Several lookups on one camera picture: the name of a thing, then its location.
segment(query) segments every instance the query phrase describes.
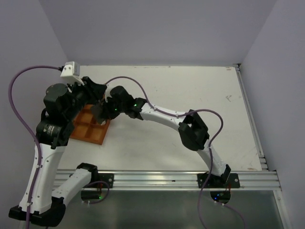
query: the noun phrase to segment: white table surface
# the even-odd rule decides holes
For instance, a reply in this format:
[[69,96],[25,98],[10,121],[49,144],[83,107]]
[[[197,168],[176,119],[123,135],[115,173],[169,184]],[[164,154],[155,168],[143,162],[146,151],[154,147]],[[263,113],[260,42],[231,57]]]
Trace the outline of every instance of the white table surface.
[[[150,101],[175,111],[207,108],[224,119],[224,129],[214,141],[215,150],[233,171],[262,170],[254,137],[233,67],[197,66],[82,66],[81,75],[94,82],[125,75],[138,80]],[[134,97],[144,97],[139,87],[118,79]],[[220,121],[200,113],[210,136]],[[60,169],[75,169],[81,162],[102,170],[207,170],[196,152],[185,148],[179,133],[157,123],[120,114],[112,120],[102,146],[70,139]]]

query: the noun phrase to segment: orange tray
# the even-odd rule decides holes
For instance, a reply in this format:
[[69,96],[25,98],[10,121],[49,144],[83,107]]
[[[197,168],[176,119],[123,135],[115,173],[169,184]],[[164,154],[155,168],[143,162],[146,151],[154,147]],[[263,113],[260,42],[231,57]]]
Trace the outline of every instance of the orange tray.
[[86,105],[74,120],[75,129],[70,138],[90,142],[95,144],[103,144],[110,120],[104,125],[97,123],[90,108],[92,105]]

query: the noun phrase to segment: robotic arm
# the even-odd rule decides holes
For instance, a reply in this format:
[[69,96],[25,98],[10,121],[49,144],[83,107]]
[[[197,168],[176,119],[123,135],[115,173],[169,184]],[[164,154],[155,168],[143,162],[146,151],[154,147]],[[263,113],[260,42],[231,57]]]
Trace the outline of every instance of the robotic arm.
[[[31,223],[55,227],[61,222],[70,200],[85,185],[100,180],[96,166],[82,163],[64,184],[52,190],[61,156],[74,130],[73,119],[86,104],[94,105],[91,111],[100,124],[116,118],[120,113],[125,113],[130,118],[157,122],[178,131],[182,144],[196,151],[210,168],[208,127],[197,113],[178,117],[185,112],[175,112],[157,106],[151,108],[145,99],[134,99],[122,86],[113,88],[110,97],[103,99],[107,86],[96,84],[89,77],[80,78],[79,66],[75,62],[66,63],[61,77],[70,80],[73,84],[54,84],[47,89],[43,99],[45,109],[36,128],[42,162],[33,187],[31,203],[28,203],[28,194],[37,168],[37,147],[35,147],[35,160],[26,192],[20,204],[10,209],[9,217],[25,220],[27,207],[30,205]],[[156,108],[177,115],[172,117],[156,111]],[[221,160],[217,152],[212,150],[211,179],[216,183],[225,184],[231,169]]]

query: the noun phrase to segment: wire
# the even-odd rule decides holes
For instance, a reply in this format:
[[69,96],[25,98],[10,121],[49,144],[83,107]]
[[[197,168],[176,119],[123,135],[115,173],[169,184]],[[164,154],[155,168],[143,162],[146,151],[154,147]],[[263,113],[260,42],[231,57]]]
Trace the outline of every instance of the wire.
[[[206,226],[206,224],[205,224],[205,222],[204,222],[204,220],[203,220],[203,217],[202,217],[202,215],[201,215],[201,204],[200,204],[200,202],[201,202],[201,196],[202,196],[202,193],[203,193],[203,189],[205,188],[205,186],[206,186],[208,180],[210,179],[210,177],[211,177],[211,172],[212,172],[212,169],[213,169],[213,153],[212,153],[212,150],[211,150],[211,145],[212,145],[212,142],[215,140],[215,138],[219,135],[219,133],[221,132],[221,130],[222,130],[223,127],[224,127],[224,120],[223,120],[223,118],[222,118],[222,117],[220,116],[220,114],[218,114],[216,111],[209,110],[209,109],[199,109],[199,110],[190,111],[190,112],[187,112],[187,113],[180,114],[180,115],[176,116],[176,114],[171,114],[171,113],[169,113],[169,112],[160,110],[159,108],[155,107],[155,106],[149,101],[148,96],[147,96],[147,94],[146,94],[144,88],[142,87],[142,85],[141,85],[138,81],[136,81],[135,79],[133,79],[133,78],[131,78],[131,77],[128,77],[128,76],[117,76],[117,77],[114,77],[114,78],[108,80],[105,84],[108,84],[108,83],[110,83],[111,81],[116,80],[116,79],[128,79],[128,80],[134,81],[134,82],[140,87],[140,89],[142,90],[142,92],[143,92],[143,94],[144,94],[144,97],[145,97],[145,99],[146,99],[146,101],[147,101],[147,104],[148,104],[151,108],[153,108],[155,111],[158,111],[158,112],[160,112],[160,113],[162,113],[162,114],[164,114],[164,115],[169,115],[169,116],[172,116],[172,117],[183,117],[183,116],[191,115],[191,114],[197,113],[197,112],[210,112],[210,113],[216,115],[216,116],[220,119],[221,124],[220,124],[219,130],[218,130],[218,131],[216,132],[216,134],[211,138],[211,140],[210,140],[210,142],[209,142],[209,144],[208,144],[208,148],[209,148],[209,152],[210,152],[210,158],[211,158],[211,165],[210,165],[210,170],[209,170],[208,176],[207,176],[206,180],[204,181],[204,183],[203,183],[203,185],[202,185],[202,187],[201,187],[201,189],[200,189],[199,197],[198,197],[198,201],[197,201],[197,211],[198,211],[198,215],[199,215],[199,220],[200,220],[201,224],[203,225],[203,227],[204,227],[205,229],[207,229],[207,226]],[[225,205],[225,206],[226,206],[227,208],[231,209],[232,211],[235,211],[235,212],[241,217],[241,219],[242,219],[242,221],[243,221],[243,223],[244,223],[244,228],[247,228],[245,219],[243,218],[242,214],[241,214],[239,211],[237,211],[236,209],[234,209],[233,207],[231,207],[231,206],[228,206],[228,205]]]
[[37,168],[35,170],[34,176],[33,176],[33,180],[31,182],[30,185],[30,189],[29,189],[29,193],[28,193],[28,203],[30,203],[27,206],[27,212],[26,212],[26,229],[29,229],[30,227],[30,212],[31,212],[31,197],[33,194],[33,190],[34,190],[34,186],[37,180],[37,176],[39,173],[39,169],[41,167],[41,147],[39,144],[39,141],[36,137],[36,135],[34,134],[34,132],[31,130],[31,128],[29,127],[29,125],[23,120],[23,118],[21,117],[21,115],[19,114],[19,112],[17,111],[15,104],[13,102],[13,98],[12,98],[12,89],[13,89],[13,85],[16,81],[16,79],[24,72],[32,70],[32,69],[37,69],[37,68],[47,68],[47,69],[55,69],[55,70],[59,70],[59,67],[54,67],[54,66],[47,66],[47,65],[37,65],[37,66],[32,66],[32,67],[28,67],[23,69],[22,71],[20,71],[19,73],[17,73],[11,80],[10,84],[9,84],[9,102],[10,102],[10,106],[13,110],[13,112],[15,113],[15,115],[17,116],[17,118],[20,120],[20,122],[24,125],[24,127],[28,130],[28,132],[30,133],[30,135],[32,136],[32,138],[35,141],[35,144],[37,146],[37,150],[38,150],[38,161],[37,161]]
[[98,203],[101,203],[102,201],[104,201],[106,198],[107,198],[107,196],[108,196],[108,194],[109,194],[109,189],[110,189],[110,187],[109,187],[109,185],[106,183],[106,182],[104,182],[104,181],[95,181],[95,182],[92,182],[92,183],[90,183],[90,184],[87,184],[85,187],[90,187],[90,186],[92,186],[92,185],[96,185],[96,184],[103,184],[103,185],[105,185],[106,187],[107,187],[107,193],[106,193],[106,195],[103,197],[103,198],[101,198],[101,199],[99,199],[99,200],[97,200],[97,201],[94,201],[94,202],[91,202],[91,201],[84,201],[84,203],[87,203],[87,204],[98,204]]

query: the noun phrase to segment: gray wall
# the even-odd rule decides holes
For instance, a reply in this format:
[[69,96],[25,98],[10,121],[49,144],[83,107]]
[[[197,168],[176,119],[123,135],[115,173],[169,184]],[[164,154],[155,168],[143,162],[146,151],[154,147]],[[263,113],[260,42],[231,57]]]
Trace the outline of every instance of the gray wall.
[[[2,0],[0,7],[0,228],[17,228],[9,209],[20,202],[31,172],[34,142],[13,114],[8,85],[24,67],[61,66],[66,56],[37,0]],[[13,88],[16,107],[35,129],[43,109],[45,89],[59,80],[55,70],[33,70],[22,75]]]
[[268,165],[289,215],[304,228],[305,1],[278,0],[242,64]]
[[81,64],[232,65],[276,0],[40,0]]

